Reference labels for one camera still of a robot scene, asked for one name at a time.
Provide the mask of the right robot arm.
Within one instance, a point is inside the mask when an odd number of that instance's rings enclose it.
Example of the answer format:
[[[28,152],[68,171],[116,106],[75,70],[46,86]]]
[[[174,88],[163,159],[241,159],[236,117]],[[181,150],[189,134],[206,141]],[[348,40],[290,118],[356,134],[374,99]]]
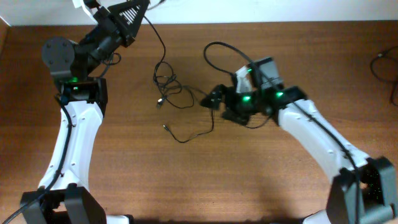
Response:
[[[293,136],[331,183],[323,210],[298,223],[386,223],[397,218],[396,170],[385,157],[371,158],[345,139],[297,86],[285,88],[271,57],[232,74],[233,86],[216,86],[201,101],[241,126],[262,113]]]

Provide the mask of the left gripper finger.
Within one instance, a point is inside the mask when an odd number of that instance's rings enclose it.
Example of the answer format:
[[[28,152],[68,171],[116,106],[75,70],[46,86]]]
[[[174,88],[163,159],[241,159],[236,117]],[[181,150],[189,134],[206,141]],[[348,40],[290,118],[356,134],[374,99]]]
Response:
[[[137,36],[141,22],[149,6],[149,0],[132,0],[134,5],[128,13],[118,15],[121,21],[123,34],[127,39],[134,39]]]
[[[120,15],[128,13],[130,8],[134,5],[133,1],[125,1],[108,7],[108,11],[113,15]]]

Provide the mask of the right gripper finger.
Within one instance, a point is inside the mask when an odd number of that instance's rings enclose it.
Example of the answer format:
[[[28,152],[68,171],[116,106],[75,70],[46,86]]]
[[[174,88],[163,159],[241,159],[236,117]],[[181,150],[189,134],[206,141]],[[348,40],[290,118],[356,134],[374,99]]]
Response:
[[[209,109],[219,109],[226,90],[227,87],[225,85],[215,86],[214,89],[201,100],[200,105]]]
[[[241,126],[246,126],[249,123],[248,116],[241,116],[230,110],[224,111],[221,117],[225,120],[232,121],[233,123],[239,124]]]

